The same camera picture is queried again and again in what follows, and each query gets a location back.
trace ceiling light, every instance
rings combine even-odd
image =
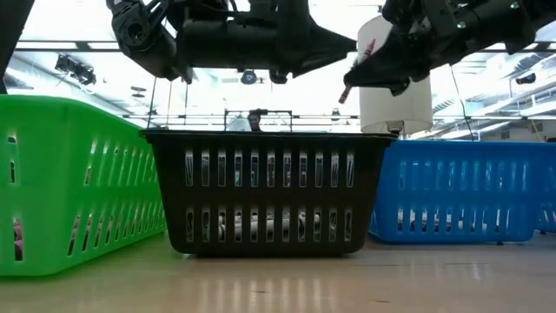
[[[555,116],[534,116],[534,117],[527,117],[527,119],[534,120],[534,121],[554,121],[556,120]]]
[[[469,117],[469,118],[472,120],[487,120],[487,121],[496,121],[496,120],[516,121],[516,120],[523,119],[523,117],[490,117],[490,116]]]
[[[500,127],[504,127],[504,126],[508,125],[509,123],[510,122],[496,123],[494,125],[490,125],[490,126],[487,126],[485,128],[480,129],[479,132],[487,132],[487,131],[497,130]]]

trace laundry basket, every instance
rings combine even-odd
[[[321,256],[364,244],[392,137],[145,130],[170,241],[204,256]]]
[[[556,147],[556,143],[547,143]],[[556,232],[556,163],[553,158],[544,160],[543,195],[540,199],[540,213],[537,230],[541,232]]]
[[[165,229],[138,131],[78,101],[0,96],[0,276],[55,273]]]
[[[547,143],[393,143],[370,232],[386,243],[527,241],[555,152]]]

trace blue laundry basket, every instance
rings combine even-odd
[[[556,163],[553,159],[545,160],[544,193],[540,199],[540,213],[537,230],[556,232]]]
[[[369,231],[386,243],[530,240],[554,156],[550,143],[392,143]]]

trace green laundry basket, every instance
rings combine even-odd
[[[166,229],[138,130],[75,100],[0,96],[0,276],[52,274]]]

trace black laundry basket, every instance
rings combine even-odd
[[[179,130],[142,135],[153,146],[172,246],[204,256],[356,252],[367,235],[384,150],[394,140]]]

